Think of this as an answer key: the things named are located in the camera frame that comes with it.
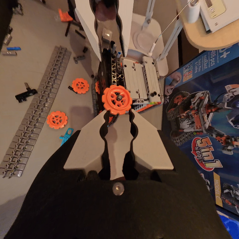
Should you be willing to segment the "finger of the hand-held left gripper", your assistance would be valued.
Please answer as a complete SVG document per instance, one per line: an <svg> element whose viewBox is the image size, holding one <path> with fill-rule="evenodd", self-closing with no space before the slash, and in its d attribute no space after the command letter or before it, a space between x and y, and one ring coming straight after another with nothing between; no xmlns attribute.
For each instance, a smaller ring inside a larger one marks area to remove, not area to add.
<svg viewBox="0 0 239 239"><path fill-rule="evenodd" d="M134 0L115 0L114 2L122 57L126 57L130 42Z"/></svg>
<svg viewBox="0 0 239 239"><path fill-rule="evenodd" d="M98 59L102 61L102 52L99 37L97 35L97 20L94 15L90 0L75 0L75 12L87 35L92 49Z"/></svg>

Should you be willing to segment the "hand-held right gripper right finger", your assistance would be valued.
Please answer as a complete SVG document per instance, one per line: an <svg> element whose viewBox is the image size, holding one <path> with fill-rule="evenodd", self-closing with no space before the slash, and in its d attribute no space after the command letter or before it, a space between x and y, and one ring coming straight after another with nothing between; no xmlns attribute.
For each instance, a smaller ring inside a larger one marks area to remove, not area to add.
<svg viewBox="0 0 239 239"><path fill-rule="evenodd" d="M129 179L137 179L140 173L151 178L154 172L174 173L174 166L160 134L151 123L135 110L129 111L132 140L129 150Z"/></svg>

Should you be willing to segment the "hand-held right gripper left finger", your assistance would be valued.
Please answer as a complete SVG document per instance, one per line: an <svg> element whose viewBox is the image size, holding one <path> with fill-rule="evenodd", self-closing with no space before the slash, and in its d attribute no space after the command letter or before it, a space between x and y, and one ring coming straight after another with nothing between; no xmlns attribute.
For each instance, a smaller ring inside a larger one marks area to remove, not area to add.
<svg viewBox="0 0 239 239"><path fill-rule="evenodd" d="M96 171L101 179L109 179L108 122L109 112L104 110L81 129L65 170Z"/></svg>

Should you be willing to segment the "orange toy piece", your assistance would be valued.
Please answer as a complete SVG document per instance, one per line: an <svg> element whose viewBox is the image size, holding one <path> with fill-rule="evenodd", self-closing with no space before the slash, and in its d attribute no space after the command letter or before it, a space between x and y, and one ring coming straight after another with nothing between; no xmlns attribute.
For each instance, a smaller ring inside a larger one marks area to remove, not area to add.
<svg viewBox="0 0 239 239"><path fill-rule="evenodd" d="M68 14L68 12L62 12L60 8L58 9L58 12L61 22L73 21L73 18Z"/></svg>

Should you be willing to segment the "teal plastic wrench tool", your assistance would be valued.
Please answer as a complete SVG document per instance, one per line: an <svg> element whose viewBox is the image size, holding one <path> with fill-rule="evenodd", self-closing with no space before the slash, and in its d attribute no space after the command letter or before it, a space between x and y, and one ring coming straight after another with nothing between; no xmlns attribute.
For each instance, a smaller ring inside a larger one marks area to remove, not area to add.
<svg viewBox="0 0 239 239"><path fill-rule="evenodd" d="M73 128L68 128L65 134L59 137L59 139L61 140L61 146L71 137L73 131Z"/></svg>

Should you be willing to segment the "long black holed beam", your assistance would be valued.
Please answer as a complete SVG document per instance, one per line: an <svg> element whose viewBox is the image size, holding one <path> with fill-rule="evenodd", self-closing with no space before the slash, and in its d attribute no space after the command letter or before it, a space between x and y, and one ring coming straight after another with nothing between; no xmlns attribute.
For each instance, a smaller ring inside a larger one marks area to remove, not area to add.
<svg viewBox="0 0 239 239"><path fill-rule="evenodd" d="M124 86L124 74L121 55L121 51L115 51L114 54L111 54L111 85Z"/></svg>

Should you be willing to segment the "orange gear wheel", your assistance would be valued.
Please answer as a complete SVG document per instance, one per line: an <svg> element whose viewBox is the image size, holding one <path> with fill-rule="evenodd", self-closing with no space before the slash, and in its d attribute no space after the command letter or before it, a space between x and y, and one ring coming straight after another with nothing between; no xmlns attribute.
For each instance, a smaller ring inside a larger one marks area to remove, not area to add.
<svg viewBox="0 0 239 239"><path fill-rule="evenodd" d="M51 112L47 116L47 124L50 128L53 129L61 129L65 127L65 125L68 123L68 117L64 112L56 111Z"/></svg>
<svg viewBox="0 0 239 239"><path fill-rule="evenodd" d="M130 92L123 86L111 85L102 95L103 106L112 115L123 115L131 109Z"/></svg>
<svg viewBox="0 0 239 239"><path fill-rule="evenodd" d="M76 94L85 94L89 90L89 83L83 78L76 78L68 89Z"/></svg>

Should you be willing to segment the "grey toy robot vehicle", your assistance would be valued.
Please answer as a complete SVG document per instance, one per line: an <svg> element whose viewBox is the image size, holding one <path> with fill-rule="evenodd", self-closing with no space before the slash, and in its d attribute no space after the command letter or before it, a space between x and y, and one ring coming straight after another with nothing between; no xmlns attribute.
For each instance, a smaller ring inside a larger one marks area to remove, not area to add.
<svg viewBox="0 0 239 239"><path fill-rule="evenodd" d="M105 110L102 95L111 86L111 54L116 51L116 44L111 41L102 50L102 61L99 63L98 73L92 82L92 103L94 117ZM158 68L152 57L143 56L142 62L122 57L124 74L124 88L130 92L132 98L131 109L142 114L163 104L162 87Z"/></svg>

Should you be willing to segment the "black axle rod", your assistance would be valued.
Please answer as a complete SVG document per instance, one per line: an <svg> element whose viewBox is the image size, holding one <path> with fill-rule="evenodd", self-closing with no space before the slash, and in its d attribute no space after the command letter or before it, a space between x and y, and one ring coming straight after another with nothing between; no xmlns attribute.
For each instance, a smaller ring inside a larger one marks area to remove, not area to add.
<svg viewBox="0 0 239 239"><path fill-rule="evenodd" d="M69 33L69 30L70 30L70 26L71 26L71 25L77 26L77 27L79 27L79 30L84 31L84 29L83 29L83 27L82 27L82 24L81 24L80 22L77 22L77 21L75 21L75 20L72 20L72 21L69 21L69 22L68 22L67 29L66 29L66 32L65 32L65 36L66 36L66 37L68 36L68 33ZM79 35L81 38L86 39L86 37L85 37L83 34L81 34L78 30L75 30L75 33L76 33L77 35Z"/></svg>

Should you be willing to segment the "white book stand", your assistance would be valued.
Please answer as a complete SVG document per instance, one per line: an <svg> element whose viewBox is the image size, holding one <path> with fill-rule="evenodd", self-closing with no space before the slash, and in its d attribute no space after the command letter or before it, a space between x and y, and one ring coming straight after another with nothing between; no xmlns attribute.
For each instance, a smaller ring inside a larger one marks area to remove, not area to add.
<svg viewBox="0 0 239 239"><path fill-rule="evenodd" d="M199 0L181 0L182 10L166 27L167 29L175 22L174 29L165 46L162 35L166 29L161 32L159 23L152 18L155 2L155 0L148 1L145 19L142 15L133 14L127 57L135 59L137 62L142 62L143 56L152 57L158 67L159 76L163 77L169 71L166 56L183 28L179 15L183 13L187 23L195 23L200 14L200 2Z"/></svg>

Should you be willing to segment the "robot kit box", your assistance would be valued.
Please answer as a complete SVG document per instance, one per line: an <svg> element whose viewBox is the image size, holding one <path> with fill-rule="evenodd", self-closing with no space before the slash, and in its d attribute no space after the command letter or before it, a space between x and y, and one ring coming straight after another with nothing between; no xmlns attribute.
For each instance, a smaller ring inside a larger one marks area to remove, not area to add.
<svg viewBox="0 0 239 239"><path fill-rule="evenodd" d="M218 211L239 221L239 43L203 51L166 77L162 130Z"/></svg>

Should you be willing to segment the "black dimpled mat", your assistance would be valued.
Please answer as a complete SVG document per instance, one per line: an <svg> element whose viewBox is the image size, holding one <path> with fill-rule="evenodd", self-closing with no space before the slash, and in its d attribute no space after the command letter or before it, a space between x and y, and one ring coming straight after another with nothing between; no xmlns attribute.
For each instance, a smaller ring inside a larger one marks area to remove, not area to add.
<svg viewBox="0 0 239 239"><path fill-rule="evenodd" d="M7 29L10 24L12 12L11 0L0 0L0 45L2 46Z"/></svg>

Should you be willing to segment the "black lever with grey axle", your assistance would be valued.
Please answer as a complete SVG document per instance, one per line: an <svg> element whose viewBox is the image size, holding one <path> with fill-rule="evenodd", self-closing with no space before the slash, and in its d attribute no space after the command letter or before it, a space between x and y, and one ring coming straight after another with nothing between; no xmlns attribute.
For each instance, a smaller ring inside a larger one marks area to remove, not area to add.
<svg viewBox="0 0 239 239"><path fill-rule="evenodd" d="M24 82L24 85L25 85L27 91L25 91L21 94L15 95L15 98L19 103L27 101L28 97L33 96L38 93L36 89L31 89L29 87L28 83Z"/></svg>

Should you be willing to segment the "instruction booklet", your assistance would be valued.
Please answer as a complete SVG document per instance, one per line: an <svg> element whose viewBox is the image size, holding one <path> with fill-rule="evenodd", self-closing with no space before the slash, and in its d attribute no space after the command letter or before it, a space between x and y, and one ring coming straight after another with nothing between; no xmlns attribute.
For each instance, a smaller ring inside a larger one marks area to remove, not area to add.
<svg viewBox="0 0 239 239"><path fill-rule="evenodd" d="M207 34L211 33L211 28L207 22L206 14L210 17L210 19L215 19L221 14L226 12L226 7L223 0L202 0L200 7L200 15L202 18L202 22L205 27L205 31Z"/></svg>

